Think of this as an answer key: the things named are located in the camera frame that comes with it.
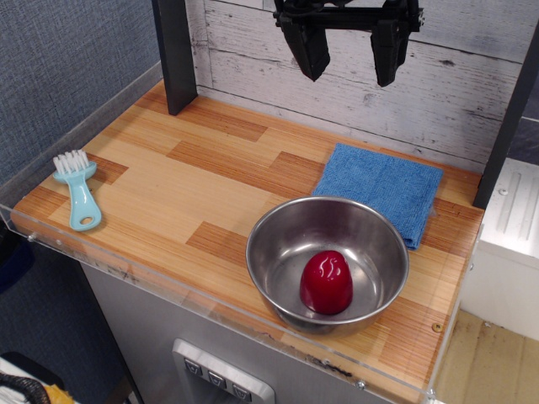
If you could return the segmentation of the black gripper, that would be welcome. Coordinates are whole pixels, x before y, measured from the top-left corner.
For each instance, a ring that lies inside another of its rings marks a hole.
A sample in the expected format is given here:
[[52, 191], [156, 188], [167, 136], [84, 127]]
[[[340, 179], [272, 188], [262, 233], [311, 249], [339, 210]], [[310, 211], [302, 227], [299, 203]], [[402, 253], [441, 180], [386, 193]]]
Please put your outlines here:
[[424, 24], [424, 10], [418, 1], [385, 1], [379, 8], [349, 3], [275, 1], [274, 18], [300, 70], [313, 82], [330, 62], [325, 29], [371, 30], [377, 84], [386, 87], [405, 62], [410, 32]]

